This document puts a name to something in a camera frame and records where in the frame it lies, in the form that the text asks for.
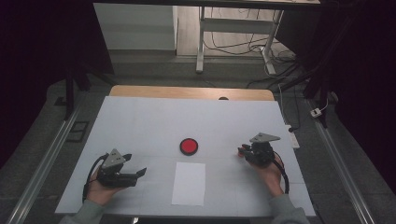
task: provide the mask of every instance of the floor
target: floor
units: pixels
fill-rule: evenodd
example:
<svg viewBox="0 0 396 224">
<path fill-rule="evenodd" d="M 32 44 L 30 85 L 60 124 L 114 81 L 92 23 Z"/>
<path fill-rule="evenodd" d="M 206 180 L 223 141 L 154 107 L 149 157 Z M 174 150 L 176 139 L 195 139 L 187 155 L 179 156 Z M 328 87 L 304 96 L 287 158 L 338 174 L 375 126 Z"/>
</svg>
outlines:
<svg viewBox="0 0 396 224">
<path fill-rule="evenodd" d="M 213 13 L 215 15 L 219 13 L 219 10 L 215 8 Z M 225 16 L 223 9 L 220 10 L 220 13 Z M 237 13 L 242 15 L 246 12 L 238 11 Z M 250 17 L 256 15 L 254 10 L 250 14 Z M 181 36 L 182 24 L 180 23 L 179 25 L 179 36 Z M 231 40 L 230 42 L 221 42 L 221 38 L 217 35 L 215 35 L 215 38 L 216 43 L 219 45 L 234 44 L 238 43 L 238 41 L 246 40 L 245 35 L 233 40 L 235 42 L 231 42 Z M 152 55 L 149 53 L 133 54 L 132 52 L 112 53 L 111 59 L 115 75 L 109 77 L 124 85 L 241 89 L 246 88 L 252 80 L 261 80 L 260 82 L 252 83 L 248 87 L 251 89 L 270 89 L 272 91 L 277 89 L 277 85 L 274 83 L 279 79 L 270 78 L 264 73 L 263 61 L 260 57 L 251 57 L 251 55 L 249 57 L 232 58 L 223 57 L 225 55 L 221 55 L 218 58 L 208 57 L 205 59 L 205 71 L 201 75 L 197 75 L 195 74 L 195 60 L 191 57 L 195 54 L 194 50 L 196 50 L 194 47 L 190 49 L 190 56 L 188 56 L 187 50 L 186 53 L 183 53 L 184 56 Z M 283 71 L 289 65 L 289 63 L 276 63 L 276 71 Z M 282 82 L 293 80 L 301 72 L 295 71 L 290 77 L 282 79 Z M 25 219 L 25 223 L 57 223 L 62 218 L 62 216 L 55 215 L 54 210 L 62 197 L 65 185 L 74 170 L 79 154 L 84 148 L 100 106 L 111 89 L 103 80 L 92 75 L 89 75 L 89 78 L 92 82 L 92 88 L 88 92 L 77 117 L 77 121 L 88 123 L 87 133 L 77 136 L 69 134 L 67 136 L 68 140 L 62 146 L 61 152 L 52 166 L 43 187 L 38 192 L 31 211 Z M 302 83 L 283 92 L 282 95 L 276 94 L 276 99 L 279 105 L 284 108 L 287 123 L 293 127 L 299 127 L 294 132 L 300 144 L 300 148 L 295 150 L 295 154 L 300 163 L 311 201 L 317 208 L 318 214 L 316 217 L 310 217 L 309 220 L 311 223 L 326 224 L 361 223 L 353 201 L 347 194 L 344 184 L 334 168 L 326 145 L 318 134 L 316 121 L 309 116 L 310 105 L 302 97 L 304 85 L 305 83 Z M 29 133 L 21 141 L 14 155 L 0 170 L 0 223 L 6 223 L 46 149 L 63 123 L 64 106 L 55 104 L 60 97 L 64 97 L 64 82 L 59 82 L 49 87 L 47 102 L 43 106 L 40 115 L 32 125 Z M 336 102 L 331 99 L 327 110 L 328 131 L 331 133 L 334 143 L 340 149 L 340 154 L 345 160 L 346 166 L 352 174 L 364 200 L 367 202 L 376 223 L 394 223 L 394 220 L 396 220 L 395 195 L 371 164 L 359 144 L 338 120 L 334 113 L 334 104 Z M 155 221 L 172 223 L 174 220 L 156 219 L 144 221 L 144 223 L 155 223 Z M 198 220 L 197 222 L 229 223 L 227 220 L 212 219 Z M 247 221 L 236 220 L 236 222 L 246 223 Z M 252 219 L 248 222 L 262 224 L 269 223 L 270 219 Z M 104 216 L 101 223 L 131 223 L 131 218 Z"/>
</svg>

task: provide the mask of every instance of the dark background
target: dark background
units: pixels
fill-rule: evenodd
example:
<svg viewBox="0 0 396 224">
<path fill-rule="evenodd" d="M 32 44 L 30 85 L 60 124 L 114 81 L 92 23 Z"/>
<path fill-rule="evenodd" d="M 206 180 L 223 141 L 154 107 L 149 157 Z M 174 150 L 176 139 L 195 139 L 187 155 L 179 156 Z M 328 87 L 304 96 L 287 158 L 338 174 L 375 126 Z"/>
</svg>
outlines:
<svg viewBox="0 0 396 224">
<path fill-rule="evenodd" d="M 375 167 L 396 191 L 395 1 L 367 1 L 332 57 L 331 90 L 336 112 Z M 325 28 L 342 22 L 319 20 L 311 49 L 322 52 Z M 46 101 L 50 84 L 68 72 L 83 75 L 90 64 L 111 73 L 100 27 L 89 2 L 6 1 L 0 9 L 0 165 L 13 153 Z"/>
</svg>

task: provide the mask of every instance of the white wall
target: white wall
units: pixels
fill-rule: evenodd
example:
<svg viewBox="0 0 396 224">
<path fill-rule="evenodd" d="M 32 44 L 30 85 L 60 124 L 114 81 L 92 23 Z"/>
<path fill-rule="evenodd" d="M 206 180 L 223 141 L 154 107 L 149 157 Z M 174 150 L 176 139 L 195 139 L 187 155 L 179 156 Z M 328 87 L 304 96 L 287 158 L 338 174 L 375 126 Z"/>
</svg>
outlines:
<svg viewBox="0 0 396 224">
<path fill-rule="evenodd" d="M 176 49 L 176 7 L 95 3 L 94 8 L 108 49 Z"/>
</svg>

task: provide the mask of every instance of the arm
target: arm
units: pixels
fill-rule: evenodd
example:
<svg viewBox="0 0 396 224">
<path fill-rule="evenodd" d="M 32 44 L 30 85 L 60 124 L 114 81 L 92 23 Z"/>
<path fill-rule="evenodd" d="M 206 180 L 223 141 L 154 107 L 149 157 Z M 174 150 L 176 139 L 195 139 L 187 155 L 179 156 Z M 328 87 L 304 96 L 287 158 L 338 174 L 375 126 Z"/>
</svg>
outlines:
<svg viewBox="0 0 396 224">
<path fill-rule="evenodd" d="M 64 217 L 60 224 L 98 224 L 105 210 L 105 205 L 110 202 L 115 193 L 123 188 L 111 189 L 102 186 L 96 181 L 98 170 L 91 176 L 91 183 L 88 190 L 87 200 L 78 210 L 78 212 L 70 217 Z"/>
<path fill-rule="evenodd" d="M 283 165 L 282 161 L 276 157 L 279 164 Z M 271 163 L 268 167 L 259 167 L 255 164 L 250 164 L 258 173 L 261 180 L 269 189 L 273 198 L 270 201 L 270 206 L 273 210 L 274 220 L 273 224 L 308 224 L 309 221 L 305 216 L 303 208 L 295 208 L 290 201 L 288 194 L 283 192 L 280 187 L 281 173 L 279 169 Z"/>
</svg>

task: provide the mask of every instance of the metal frame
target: metal frame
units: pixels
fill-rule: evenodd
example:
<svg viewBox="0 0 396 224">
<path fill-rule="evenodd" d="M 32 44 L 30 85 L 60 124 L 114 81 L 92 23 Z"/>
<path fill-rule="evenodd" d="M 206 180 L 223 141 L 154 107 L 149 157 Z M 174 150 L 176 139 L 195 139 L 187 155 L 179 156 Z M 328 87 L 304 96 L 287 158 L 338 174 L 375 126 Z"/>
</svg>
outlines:
<svg viewBox="0 0 396 224">
<path fill-rule="evenodd" d="M 332 8 L 349 8 L 351 3 L 337 6 L 332 3 L 297 3 L 295 1 L 257 1 L 257 0 L 94 0 L 94 3 L 111 4 L 135 4 L 135 5 L 157 5 L 157 6 L 185 6 L 185 7 L 235 7 L 235 8 L 257 8 L 278 10 L 309 10 L 322 11 Z"/>
<path fill-rule="evenodd" d="M 314 102 L 312 100 L 306 101 L 311 109 L 315 108 Z M 361 191 L 355 184 L 351 173 L 347 169 L 347 165 L 339 152 L 340 150 L 337 148 L 334 141 L 332 140 L 332 136 L 330 135 L 329 131 L 323 128 L 320 121 L 318 121 L 317 119 L 315 120 L 315 125 L 317 126 L 318 133 L 322 138 L 327 151 L 329 152 L 330 158 L 332 159 L 332 164 L 334 165 L 337 174 L 340 176 L 340 179 L 344 184 L 344 188 L 346 189 L 346 192 L 348 193 L 350 200 L 355 207 L 356 214 L 361 220 L 361 223 L 375 224 L 373 215 L 366 201 L 364 201 L 364 198 L 361 195 Z"/>
<path fill-rule="evenodd" d="M 87 94 L 87 92 L 82 91 L 79 93 L 76 100 L 77 103 L 75 110 L 70 115 L 69 119 L 62 123 L 46 154 L 38 164 L 35 173 L 33 174 L 22 196 L 20 197 L 20 200 L 9 216 L 7 224 L 23 223 L 23 221 L 26 219 L 33 203 L 35 202 L 38 192 L 41 190 L 41 187 L 43 186 L 44 181 L 46 180 L 47 175 L 49 174 L 50 169 L 52 168 L 52 165 L 55 162 L 56 157 L 58 156 L 59 151 L 61 150 L 64 141 L 78 116 Z"/>
<path fill-rule="evenodd" d="M 264 58 L 265 67 L 269 75 L 276 74 L 274 65 L 271 62 L 269 52 L 274 42 L 277 27 L 283 11 L 277 11 L 273 21 L 247 21 L 247 20 L 230 20 L 205 18 L 205 7 L 201 7 L 200 12 L 200 29 L 199 42 L 197 50 L 196 73 L 204 72 L 204 32 L 222 32 L 222 33 L 239 33 L 239 34 L 260 34 L 268 35 L 265 48 L 261 48 L 262 57 Z"/>
</svg>

